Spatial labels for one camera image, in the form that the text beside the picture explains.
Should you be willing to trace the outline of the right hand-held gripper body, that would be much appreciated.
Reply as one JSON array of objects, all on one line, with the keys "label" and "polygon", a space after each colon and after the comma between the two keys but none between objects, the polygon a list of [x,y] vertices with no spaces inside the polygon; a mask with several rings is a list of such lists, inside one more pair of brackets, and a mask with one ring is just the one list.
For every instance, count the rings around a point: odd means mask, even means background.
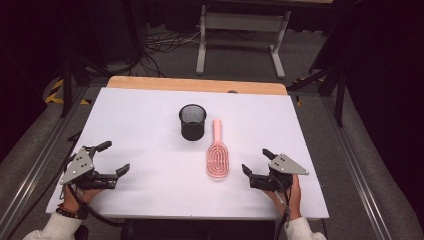
[{"label": "right hand-held gripper body", "polygon": [[293,175],[308,175],[309,171],[285,154],[279,154],[268,162],[267,175],[254,174],[249,177],[251,188],[265,191],[285,192],[293,184]]}]

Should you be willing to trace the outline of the black mesh pen holder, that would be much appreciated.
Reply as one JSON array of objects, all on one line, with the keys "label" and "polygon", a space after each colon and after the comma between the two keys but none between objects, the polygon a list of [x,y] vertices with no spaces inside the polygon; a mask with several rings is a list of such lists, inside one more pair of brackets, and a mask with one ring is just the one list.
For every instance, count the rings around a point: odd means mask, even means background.
[{"label": "black mesh pen holder", "polygon": [[206,110],[197,104],[188,104],[179,111],[181,135],[188,141],[198,141],[204,136]]}]

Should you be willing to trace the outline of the person's right hand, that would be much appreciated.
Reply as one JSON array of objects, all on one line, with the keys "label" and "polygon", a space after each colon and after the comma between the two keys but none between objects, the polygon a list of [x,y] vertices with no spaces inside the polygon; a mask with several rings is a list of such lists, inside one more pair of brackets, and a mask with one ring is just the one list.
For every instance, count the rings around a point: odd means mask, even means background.
[{"label": "person's right hand", "polygon": [[286,207],[290,209],[290,220],[295,220],[301,217],[300,202],[301,202],[301,188],[299,184],[299,178],[297,175],[293,176],[293,184],[290,190],[287,191],[289,201],[284,202],[285,195],[282,193],[275,193],[265,191],[265,194],[274,203],[277,211],[281,216],[286,212]]}]

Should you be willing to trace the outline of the pink hairbrush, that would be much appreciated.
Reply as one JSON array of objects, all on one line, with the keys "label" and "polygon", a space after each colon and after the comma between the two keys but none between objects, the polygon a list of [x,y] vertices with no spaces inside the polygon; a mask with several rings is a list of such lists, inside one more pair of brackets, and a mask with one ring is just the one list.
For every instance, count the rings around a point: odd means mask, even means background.
[{"label": "pink hairbrush", "polygon": [[221,140],[221,120],[213,120],[214,140],[207,151],[207,173],[214,178],[223,178],[229,173],[229,156]]}]

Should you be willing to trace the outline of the grey metal table frame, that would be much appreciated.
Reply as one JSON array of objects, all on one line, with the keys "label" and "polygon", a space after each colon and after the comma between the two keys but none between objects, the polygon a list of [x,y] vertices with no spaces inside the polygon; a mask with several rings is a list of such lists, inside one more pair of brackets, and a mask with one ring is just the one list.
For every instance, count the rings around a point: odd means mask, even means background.
[{"label": "grey metal table frame", "polygon": [[279,51],[287,30],[291,12],[285,11],[278,16],[248,15],[235,13],[209,12],[205,5],[200,15],[200,43],[198,49],[196,73],[204,73],[206,59],[206,30],[240,30],[255,32],[275,32],[275,43],[269,46],[270,55],[278,78],[283,79],[286,74],[280,59]]}]

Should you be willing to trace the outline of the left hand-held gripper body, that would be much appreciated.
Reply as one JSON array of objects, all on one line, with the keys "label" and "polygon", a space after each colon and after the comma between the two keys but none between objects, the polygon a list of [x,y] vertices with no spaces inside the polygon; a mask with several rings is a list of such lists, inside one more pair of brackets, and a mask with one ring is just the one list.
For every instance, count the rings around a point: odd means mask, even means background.
[{"label": "left hand-held gripper body", "polygon": [[82,147],[73,155],[59,183],[76,185],[83,190],[114,189],[118,176],[100,174],[95,170],[93,158],[96,152],[95,147]]}]

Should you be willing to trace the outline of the white board table cover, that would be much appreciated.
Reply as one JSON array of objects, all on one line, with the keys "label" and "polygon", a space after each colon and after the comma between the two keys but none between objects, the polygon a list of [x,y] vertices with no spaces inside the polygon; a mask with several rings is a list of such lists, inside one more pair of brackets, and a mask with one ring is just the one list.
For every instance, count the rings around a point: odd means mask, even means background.
[{"label": "white board table cover", "polygon": [[[181,135],[180,109],[202,106],[204,136]],[[207,151],[214,140],[213,120],[221,120],[221,140],[228,150],[229,173],[207,173]],[[80,146],[111,141],[94,157],[95,169],[112,173],[130,164],[115,189],[92,203],[105,217],[165,219],[274,220],[270,199],[253,189],[242,172],[245,164],[267,174],[262,149],[285,154],[309,171],[301,177],[301,212],[309,219],[329,213],[292,100],[284,95],[104,88],[79,138]]]}]

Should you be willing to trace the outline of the aluminium floor rail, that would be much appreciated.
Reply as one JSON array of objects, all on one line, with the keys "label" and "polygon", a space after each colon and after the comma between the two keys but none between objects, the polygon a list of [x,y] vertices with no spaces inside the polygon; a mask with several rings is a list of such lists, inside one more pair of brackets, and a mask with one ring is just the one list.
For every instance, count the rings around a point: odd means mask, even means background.
[{"label": "aluminium floor rail", "polygon": [[324,97],[321,99],[325,112],[328,115],[331,125],[337,135],[341,148],[344,152],[345,161],[348,171],[354,181],[355,187],[361,199],[362,205],[370,220],[370,224],[374,230],[377,240],[393,240],[389,233],[388,227],[382,217],[381,211],[377,205],[374,194],[372,193],[368,182],[357,162],[357,158],[353,152],[352,146],[347,138],[347,135],[342,127],[338,125],[335,118],[335,110],[333,109],[332,101]]},{"label": "aluminium floor rail", "polygon": [[49,105],[0,164],[0,240],[15,229],[86,92],[87,87],[76,88],[64,117],[62,105]]}]

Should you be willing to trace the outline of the person's left hand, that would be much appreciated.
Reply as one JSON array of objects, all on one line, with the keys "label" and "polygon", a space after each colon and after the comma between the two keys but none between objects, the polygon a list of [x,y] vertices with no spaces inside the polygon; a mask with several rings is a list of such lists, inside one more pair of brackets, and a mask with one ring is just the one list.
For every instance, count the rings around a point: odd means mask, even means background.
[{"label": "person's left hand", "polygon": [[63,207],[71,212],[77,212],[80,208],[79,203],[85,203],[89,205],[93,199],[102,192],[102,189],[91,189],[91,190],[84,190],[81,193],[76,193],[73,195],[71,191],[73,188],[69,185],[67,185],[64,188],[64,200],[63,200]]}]

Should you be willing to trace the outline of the yellow black hazard tape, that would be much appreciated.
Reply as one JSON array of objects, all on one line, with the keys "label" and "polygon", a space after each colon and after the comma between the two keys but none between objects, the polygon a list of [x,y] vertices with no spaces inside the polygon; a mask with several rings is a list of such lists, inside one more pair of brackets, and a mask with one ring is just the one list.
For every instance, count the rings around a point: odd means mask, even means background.
[{"label": "yellow black hazard tape", "polygon": [[52,86],[50,92],[47,94],[45,98],[46,103],[55,103],[55,104],[63,104],[64,99],[58,97],[58,92],[60,88],[63,86],[64,80],[58,79],[54,85]]}]

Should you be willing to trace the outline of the black metal stand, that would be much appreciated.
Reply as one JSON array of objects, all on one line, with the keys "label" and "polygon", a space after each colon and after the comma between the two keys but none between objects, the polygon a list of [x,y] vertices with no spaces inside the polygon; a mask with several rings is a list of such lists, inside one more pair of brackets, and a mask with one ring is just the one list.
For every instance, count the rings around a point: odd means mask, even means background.
[{"label": "black metal stand", "polygon": [[61,113],[62,118],[64,118],[72,108],[72,80],[75,80],[79,86],[87,86],[90,83],[91,79],[88,68],[92,69],[101,77],[110,78],[113,76],[110,71],[73,51],[69,51],[65,54],[62,64],[64,101]]},{"label": "black metal stand", "polygon": [[318,94],[320,96],[328,97],[331,95],[334,89],[337,89],[334,107],[334,117],[338,126],[342,127],[342,111],[346,87],[346,79],[344,77],[344,71],[342,66],[333,66],[324,70],[320,70],[301,80],[300,82],[293,83],[287,88],[287,90],[290,92],[297,91],[319,79],[323,79],[323,82],[318,88]]}]

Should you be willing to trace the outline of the wooden table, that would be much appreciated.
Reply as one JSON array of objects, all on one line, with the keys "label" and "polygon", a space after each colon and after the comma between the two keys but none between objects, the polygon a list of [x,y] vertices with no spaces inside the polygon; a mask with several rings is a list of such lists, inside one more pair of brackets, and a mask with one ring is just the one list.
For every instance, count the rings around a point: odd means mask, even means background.
[{"label": "wooden table", "polygon": [[260,83],[243,81],[179,79],[158,77],[113,76],[107,83],[108,88],[197,91],[197,92],[236,92],[239,94],[287,95],[281,83]]}]

